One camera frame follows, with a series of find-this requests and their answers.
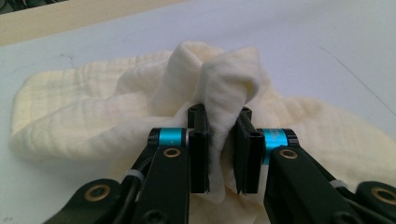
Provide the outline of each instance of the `white cable tie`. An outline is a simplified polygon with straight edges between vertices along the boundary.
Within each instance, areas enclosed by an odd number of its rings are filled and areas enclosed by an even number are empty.
[[[140,172],[138,170],[131,169],[131,170],[125,172],[125,176],[128,176],[128,175],[136,176],[137,178],[139,178],[140,183],[142,183],[142,184],[145,182],[145,176],[142,174],[142,172]]]
[[[342,181],[342,180],[332,180],[329,182],[333,188],[338,189],[338,188],[346,188],[347,189],[347,184]]]

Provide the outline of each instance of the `wooden edge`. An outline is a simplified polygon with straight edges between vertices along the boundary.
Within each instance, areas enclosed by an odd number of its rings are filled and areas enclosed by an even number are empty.
[[[186,0],[69,0],[0,15],[0,46],[108,21]]]

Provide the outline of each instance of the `crumpled fabric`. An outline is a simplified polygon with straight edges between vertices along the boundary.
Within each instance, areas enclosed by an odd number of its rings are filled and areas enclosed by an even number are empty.
[[[121,180],[149,131],[186,127],[195,104],[205,105],[209,120],[210,193],[191,195],[190,223],[269,223],[262,204],[267,166],[258,194],[235,193],[226,139],[244,105],[256,128],[293,129],[350,189],[363,180],[396,185],[396,143],[385,133],[319,100],[283,97],[254,48],[225,51],[202,42],[30,76],[15,97],[9,145],[33,160],[113,160],[108,175]]]

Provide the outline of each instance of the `white table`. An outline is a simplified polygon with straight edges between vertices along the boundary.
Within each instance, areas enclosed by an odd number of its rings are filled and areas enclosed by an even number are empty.
[[[396,139],[395,39],[391,0],[205,0],[3,46],[0,222],[41,223],[106,171],[102,161],[25,161],[8,149],[13,96],[33,73],[174,49],[183,40],[253,46],[281,94],[337,105]]]

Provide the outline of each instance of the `muslin fabric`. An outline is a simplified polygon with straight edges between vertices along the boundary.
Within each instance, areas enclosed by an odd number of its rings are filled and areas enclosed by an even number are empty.
[[[292,128],[352,190],[363,180],[396,185],[396,143],[385,133],[319,100],[283,97],[254,48],[225,51],[202,42],[32,75],[15,97],[9,144],[33,160],[113,160],[108,175],[121,180],[149,131],[186,127],[195,104],[205,105],[209,120],[211,190],[191,195],[190,223],[269,223],[262,205],[268,167],[258,194],[235,193],[227,137],[244,105],[256,128]]]

